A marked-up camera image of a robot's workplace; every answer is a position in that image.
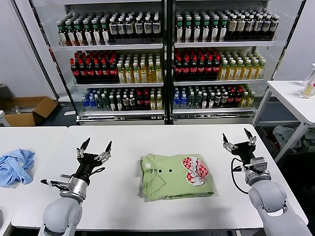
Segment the bottle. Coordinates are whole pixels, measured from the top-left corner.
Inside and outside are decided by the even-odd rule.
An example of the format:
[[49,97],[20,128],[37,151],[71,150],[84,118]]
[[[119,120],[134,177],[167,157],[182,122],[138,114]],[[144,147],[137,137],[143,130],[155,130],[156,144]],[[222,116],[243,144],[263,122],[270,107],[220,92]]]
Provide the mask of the bottle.
[[105,19],[100,20],[102,26],[102,35],[105,45],[109,45],[109,35],[108,35],[108,27]]
[[262,23],[263,23],[262,16],[258,16],[258,19],[255,20],[254,28],[252,30],[252,40],[259,39]]
[[253,63],[252,63],[252,66],[251,66],[251,68],[250,68],[250,71],[249,71],[249,73],[248,73],[248,76],[247,76],[247,78],[249,79],[249,80],[254,80],[255,79],[255,75],[256,75],[256,72],[257,72],[257,69],[258,69],[258,60],[257,59],[255,59],[254,61],[253,61]]
[[252,107],[252,105],[254,103],[255,94],[256,93],[254,91],[252,91],[251,96],[247,99],[245,107]]
[[181,99],[181,109],[187,109],[187,97],[186,94],[184,93],[182,95],[182,99]]
[[279,24],[279,16],[274,14],[272,22],[269,27],[268,40],[273,40],[278,24]]
[[225,80],[233,80],[235,72],[236,60],[231,60],[230,65],[227,66]]
[[213,108],[214,102],[215,102],[215,93],[211,92],[210,98],[209,98],[209,109]]
[[195,96],[194,96],[193,91],[191,91],[187,99],[187,109],[193,109],[194,101],[195,101]]
[[200,36],[200,16],[196,16],[195,25],[193,28],[193,41],[199,42],[199,36]]
[[217,36],[218,36],[218,24],[219,24],[219,17],[215,16],[213,18],[213,22],[212,22],[212,26],[211,26],[211,34],[210,34],[210,41],[211,42],[215,42],[217,40]]
[[243,39],[243,31],[245,28],[245,15],[242,15],[241,18],[237,22],[236,26],[236,40],[242,40]]
[[222,67],[219,69],[218,72],[218,80],[225,80],[225,76],[226,76],[226,70],[227,70],[227,60],[224,60],[222,63]]
[[254,15],[250,15],[245,23],[245,27],[243,31],[243,40],[250,40],[252,38],[253,27],[254,27]]
[[63,24],[61,21],[57,21],[57,26],[58,26],[58,34],[62,43],[62,46],[68,46],[68,40],[69,38],[67,31],[63,28]]
[[238,104],[238,107],[246,107],[246,103],[247,103],[247,99],[248,99],[248,92],[244,92],[244,96],[242,97],[241,101]]
[[185,25],[184,31],[185,31],[185,43],[189,43],[190,37],[191,37],[191,16],[186,17],[186,25]]
[[268,40],[269,37],[269,28],[271,25],[271,15],[267,15],[266,19],[264,19],[263,23],[262,23],[262,27],[261,27],[261,31],[260,31],[260,39],[261,40]]
[[177,17],[177,24],[175,27],[176,42],[181,43],[183,41],[183,18]]
[[152,38],[152,22],[150,21],[150,17],[146,17],[146,21],[144,22],[144,33],[146,38]]
[[248,79],[248,75],[250,72],[250,68],[251,68],[251,60],[246,60],[245,66],[243,66],[242,68],[242,72],[240,75],[240,79],[241,80],[247,80]]
[[148,70],[148,82],[149,83],[156,83],[156,72],[154,70],[153,62],[149,62],[149,70]]
[[233,80],[240,80],[242,69],[243,69],[243,60],[238,60],[237,67],[235,68]]
[[313,94],[313,91],[315,89],[315,63],[312,64],[312,74],[301,94],[302,98],[310,98]]
[[204,22],[203,22],[203,29],[202,29],[202,42],[207,42],[208,41],[208,34],[209,34],[209,16],[204,17]]
[[83,25],[84,25],[84,35],[85,35],[85,38],[87,40],[87,45],[89,46],[92,46],[93,45],[93,40],[92,40],[92,30],[90,29],[90,26],[89,26],[89,21],[88,20],[84,20],[83,21]]
[[70,43],[72,46],[77,46],[76,42],[76,36],[75,36],[75,32],[72,28],[72,24],[71,24],[71,21],[66,21],[65,22],[66,24],[66,27],[67,27],[67,30],[68,30],[68,37],[69,37],[69,40],[70,40]]
[[226,40],[235,39],[236,26],[237,26],[236,15],[233,15],[232,19],[230,19],[228,24]]

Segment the red bottle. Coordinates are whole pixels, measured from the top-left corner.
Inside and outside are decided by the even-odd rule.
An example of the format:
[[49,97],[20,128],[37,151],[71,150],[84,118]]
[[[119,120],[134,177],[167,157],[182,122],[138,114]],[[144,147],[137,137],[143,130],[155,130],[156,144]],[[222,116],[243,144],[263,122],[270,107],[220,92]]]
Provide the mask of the red bottle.
[[190,66],[190,75],[191,76],[197,75],[197,56],[194,56],[192,59],[192,63]]
[[183,76],[188,77],[188,75],[189,75],[189,56],[185,57],[182,71],[183,71]]

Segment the label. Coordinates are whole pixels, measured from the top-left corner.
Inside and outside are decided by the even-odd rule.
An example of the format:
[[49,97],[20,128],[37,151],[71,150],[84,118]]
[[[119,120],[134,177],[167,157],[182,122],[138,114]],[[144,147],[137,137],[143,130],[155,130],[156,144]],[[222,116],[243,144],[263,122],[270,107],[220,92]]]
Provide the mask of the label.
[[115,104],[110,104],[110,108],[112,109],[112,111],[115,111]]
[[117,103],[117,107],[118,107],[118,111],[122,111],[123,110],[123,106],[121,103]]
[[199,34],[200,34],[200,29],[195,29],[193,33],[193,41],[198,42],[199,41]]
[[67,46],[67,39],[65,38],[64,33],[59,33],[59,37],[64,46]]
[[181,43],[183,37],[183,29],[177,29],[176,42]]
[[142,23],[135,23],[136,33],[142,34],[143,33],[143,24]]
[[255,79],[255,74],[256,74],[257,69],[253,69],[250,75],[250,79],[253,80]]
[[157,109],[158,109],[158,110],[162,110],[162,103],[161,103],[161,102],[158,102],[158,103],[157,103]]
[[119,77],[120,83],[123,84],[123,83],[125,82],[123,73],[119,73],[119,74],[118,74],[118,77]]
[[69,32],[69,33],[68,33],[68,36],[69,36],[69,38],[70,38],[71,44],[72,44],[73,46],[77,46],[76,43],[75,43],[74,34],[71,33],[71,32]]
[[212,29],[211,42],[215,42],[218,35],[218,28]]
[[162,82],[162,73],[161,71],[157,71],[157,81]]
[[209,109],[213,107],[214,101],[209,102]]
[[241,75],[242,70],[241,69],[236,69],[235,71],[235,80],[239,80],[240,79],[240,75]]
[[191,29],[186,29],[185,31],[185,43],[190,42]]
[[249,32],[252,31],[254,21],[246,21],[244,30]]
[[225,75],[226,75],[226,70],[222,70],[221,71],[220,80],[224,80],[225,79]]
[[99,32],[93,32],[94,38],[95,38],[95,43],[96,45],[101,45],[100,43],[100,37],[99,37]]
[[268,31],[269,30],[269,27],[270,27],[270,24],[271,24],[271,21],[264,21],[262,23],[262,28],[261,28],[261,31]]
[[250,71],[249,69],[245,69],[243,77],[242,77],[242,80],[246,80],[247,79],[249,71]]
[[87,38],[88,45],[92,46],[93,43],[92,43],[92,37],[91,37],[90,32],[85,32],[84,34],[85,34],[85,37]]
[[151,103],[151,110],[155,110],[156,109],[156,103],[155,102],[152,102]]
[[236,31],[243,31],[245,27],[245,21],[238,21]]
[[131,84],[131,74],[130,73],[126,73],[126,79],[127,79],[127,83]]
[[207,101],[203,101],[203,102],[202,102],[202,109],[205,109],[206,106],[207,106]]
[[226,28],[222,28],[222,29],[220,30],[219,42],[223,42],[223,41],[224,41],[225,33],[226,33]]
[[207,42],[208,34],[209,34],[209,29],[204,28],[202,32],[202,42]]
[[105,45],[109,45],[109,37],[108,37],[108,32],[107,31],[103,31],[103,38],[104,38],[104,43]]
[[140,82],[140,78],[139,78],[139,73],[138,72],[134,72],[134,82],[135,83],[139,83]]
[[160,33],[160,32],[161,32],[160,23],[153,22],[153,33]]
[[133,27],[132,27],[132,23],[130,24],[125,24],[126,25],[126,33],[127,34],[133,34]]
[[230,21],[228,24],[228,31],[235,31],[236,30],[237,21]]
[[152,33],[152,24],[149,23],[144,23],[144,33]]
[[141,72],[141,79],[143,83],[147,82],[147,74],[145,72]]

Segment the beverage shelf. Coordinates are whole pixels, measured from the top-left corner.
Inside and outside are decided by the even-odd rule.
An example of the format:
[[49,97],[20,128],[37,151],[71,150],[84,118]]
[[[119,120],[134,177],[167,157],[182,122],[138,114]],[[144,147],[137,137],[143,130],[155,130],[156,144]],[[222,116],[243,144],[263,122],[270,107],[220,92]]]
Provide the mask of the beverage shelf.
[[112,44],[112,45],[60,47],[60,49],[68,50],[68,51],[131,50],[131,49],[161,49],[161,48],[163,48],[162,43]]
[[254,107],[245,108],[211,108],[211,109],[176,109],[173,115],[196,115],[196,114],[223,114],[223,113],[252,113]]
[[129,87],[162,87],[163,83],[137,83],[137,84],[90,84],[90,85],[73,85],[77,88],[129,88]]
[[212,48],[212,47],[253,47],[273,46],[276,41],[235,41],[235,42],[198,42],[198,43],[175,43],[175,48]]
[[233,84],[258,84],[264,80],[214,80],[214,81],[183,81],[174,82],[174,86],[190,85],[233,85]]

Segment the yellow bottle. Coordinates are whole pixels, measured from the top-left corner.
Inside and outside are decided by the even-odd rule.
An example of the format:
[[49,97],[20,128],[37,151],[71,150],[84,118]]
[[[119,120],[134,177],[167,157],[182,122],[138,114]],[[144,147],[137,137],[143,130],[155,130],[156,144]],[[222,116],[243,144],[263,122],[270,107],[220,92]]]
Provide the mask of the yellow bottle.
[[149,62],[149,71],[148,71],[148,82],[149,83],[156,83],[156,72],[154,70],[153,62]]
[[240,75],[240,79],[241,80],[247,80],[247,76],[250,72],[250,68],[251,68],[251,60],[246,60],[245,66],[243,66],[242,68],[242,72]]
[[256,74],[255,74],[255,79],[263,79],[264,78],[263,73],[264,73],[265,63],[266,63],[265,59],[260,60],[259,67],[258,67]]
[[240,80],[242,69],[243,69],[243,60],[240,59],[238,60],[237,67],[235,68],[233,80]]
[[218,72],[218,80],[225,80],[227,60],[224,60]]
[[134,82],[139,83],[140,82],[140,73],[139,73],[138,63],[134,62],[132,65],[133,65]]
[[227,66],[225,80],[233,80],[235,72],[235,63],[236,60],[231,60],[230,65]]
[[131,84],[133,83],[132,81],[134,81],[134,78],[133,78],[133,74],[128,63],[125,63],[125,68],[126,68],[127,84]]
[[160,61],[156,62],[156,75],[157,75],[157,82],[158,83],[163,82],[163,76],[162,76],[161,62]]
[[141,82],[142,83],[147,83],[148,82],[148,74],[147,74],[147,68],[146,68],[146,64],[144,62],[140,63],[141,66]]
[[252,66],[251,66],[250,71],[249,71],[248,76],[247,76],[247,78],[248,78],[249,80],[254,80],[254,79],[255,79],[255,74],[256,74],[256,71],[257,71],[257,69],[258,69],[257,66],[258,66],[258,60],[255,59],[255,60],[253,61],[253,63],[252,63]]
[[121,84],[126,83],[126,75],[123,71],[123,67],[120,63],[117,64],[117,68],[118,68],[118,77],[119,77],[119,82]]

